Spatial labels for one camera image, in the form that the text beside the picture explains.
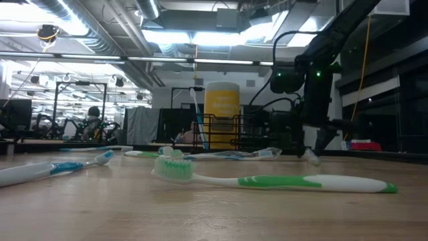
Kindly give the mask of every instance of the table surface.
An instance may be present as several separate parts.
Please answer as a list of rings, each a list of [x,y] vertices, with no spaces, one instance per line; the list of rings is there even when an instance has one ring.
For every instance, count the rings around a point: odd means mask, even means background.
[[[89,161],[98,153],[0,157],[0,169]],[[427,240],[428,167],[323,157],[201,161],[214,177],[335,174],[390,181],[398,194],[179,186],[150,176],[153,160],[123,157],[103,167],[0,189],[0,240]]]

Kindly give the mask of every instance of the red object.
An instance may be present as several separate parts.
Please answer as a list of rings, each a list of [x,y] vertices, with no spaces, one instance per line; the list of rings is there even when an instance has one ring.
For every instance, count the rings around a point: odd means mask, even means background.
[[[351,143],[350,149],[360,151],[382,151],[381,144],[379,143]]]

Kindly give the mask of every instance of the wooden table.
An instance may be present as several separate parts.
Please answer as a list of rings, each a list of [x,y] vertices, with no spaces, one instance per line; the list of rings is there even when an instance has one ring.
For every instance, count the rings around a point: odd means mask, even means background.
[[[25,163],[88,161],[98,153],[16,155]],[[323,157],[313,168],[280,161],[203,161],[197,173],[355,175],[390,181],[398,194],[324,193],[178,186],[150,176],[152,159],[0,189],[0,240],[428,240],[428,167]]]

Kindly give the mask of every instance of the person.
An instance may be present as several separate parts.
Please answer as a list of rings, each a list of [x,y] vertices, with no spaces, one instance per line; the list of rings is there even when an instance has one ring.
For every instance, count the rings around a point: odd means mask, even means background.
[[[176,137],[176,142],[180,142],[180,143],[193,143],[194,141],[194,132],[195,132],[195,122],[192,121],[191,125],[190,125],[190,131],[186,131],[184,133],[184,129],[181,131],[181,133],[179,133]],[[198,139],[197,141],[201,141],[201,136],[200,134],[197,135]]]
[[[83,140],[88,140],[94,136],[95,128],[100,123],[100,109],[97,106],[89,108],[88,116],[88,126],[83,131]]]

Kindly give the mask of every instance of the green and white toothbrush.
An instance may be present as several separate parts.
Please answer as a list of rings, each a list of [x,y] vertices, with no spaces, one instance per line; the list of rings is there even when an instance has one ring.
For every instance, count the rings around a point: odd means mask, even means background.
[[[397,186],[384,181],[341,175],[252,176],[215,178],[194,174],[191,160],[160,156],[154,162],[152,175],[181,185],[201,183],[221,187],[250,189],[300,189],[357,193],[396,193]]]

